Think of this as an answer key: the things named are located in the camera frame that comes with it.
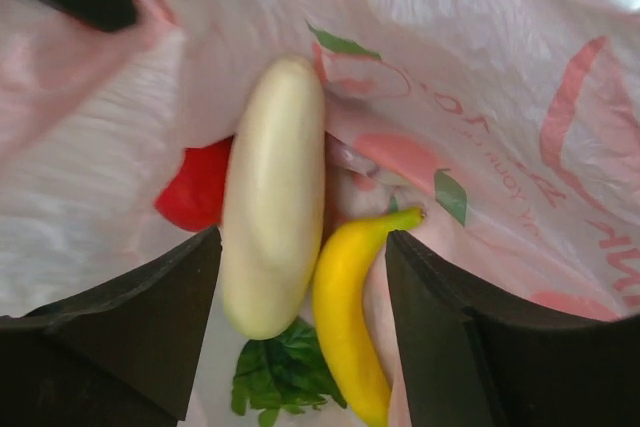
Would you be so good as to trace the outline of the red pepper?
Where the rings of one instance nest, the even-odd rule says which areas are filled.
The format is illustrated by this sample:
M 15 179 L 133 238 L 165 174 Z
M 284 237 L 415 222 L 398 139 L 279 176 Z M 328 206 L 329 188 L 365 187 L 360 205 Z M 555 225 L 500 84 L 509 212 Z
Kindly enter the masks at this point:
M 173 225 L 199 232 L 221 221 L 233 137 L 184 150 L 182 165 L 155 202 Z

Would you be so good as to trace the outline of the white eggplant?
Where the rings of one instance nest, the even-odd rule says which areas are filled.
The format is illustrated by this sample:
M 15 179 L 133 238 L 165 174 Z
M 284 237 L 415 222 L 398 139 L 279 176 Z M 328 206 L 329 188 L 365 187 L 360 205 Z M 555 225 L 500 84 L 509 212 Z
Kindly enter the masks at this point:
M 250 339 L 293 322 L 319 253 L 325 202 L 325 99 L 312 64 L 275 60 L 249 96 L 233 143 L 218 285 Z

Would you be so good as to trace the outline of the white cauliflower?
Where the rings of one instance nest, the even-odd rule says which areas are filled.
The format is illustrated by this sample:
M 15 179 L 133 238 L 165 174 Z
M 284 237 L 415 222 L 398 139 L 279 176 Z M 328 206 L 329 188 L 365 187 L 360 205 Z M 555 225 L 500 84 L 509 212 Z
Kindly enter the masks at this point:
M 325 231 L 353 218 L 389 211 L 405 181 L 335 137 L 325 135 Z

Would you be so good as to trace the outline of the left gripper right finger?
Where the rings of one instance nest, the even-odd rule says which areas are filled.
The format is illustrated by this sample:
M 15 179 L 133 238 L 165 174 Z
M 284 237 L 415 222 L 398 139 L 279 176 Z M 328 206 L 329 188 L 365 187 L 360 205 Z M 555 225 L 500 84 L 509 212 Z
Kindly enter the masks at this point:
M 416 426 L 635 426 L 639 319 L 604 322 L 513 295 L 405 231 L 386 269 Z

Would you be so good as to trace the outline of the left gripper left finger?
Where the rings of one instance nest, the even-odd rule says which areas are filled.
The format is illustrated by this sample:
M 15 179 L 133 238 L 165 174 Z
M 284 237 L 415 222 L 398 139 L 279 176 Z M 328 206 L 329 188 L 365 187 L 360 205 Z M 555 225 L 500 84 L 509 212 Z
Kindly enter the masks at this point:
M 220 256 L 211 227 L 108 282 L 2 317 L 2 425 L 184 420 Z

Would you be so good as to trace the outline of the green leafy herb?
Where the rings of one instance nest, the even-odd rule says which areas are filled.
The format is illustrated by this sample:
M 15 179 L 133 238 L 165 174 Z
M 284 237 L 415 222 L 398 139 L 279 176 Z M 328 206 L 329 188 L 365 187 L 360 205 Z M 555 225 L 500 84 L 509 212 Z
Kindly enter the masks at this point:
M 251 409 L 260 426 L 273 426 L 283 412 L 319 411 L 330 400 L 347 407 L 309 322 L 298 317 L 278 336 L 244 344 L 231 383 L 230 408 L 236 415 Z

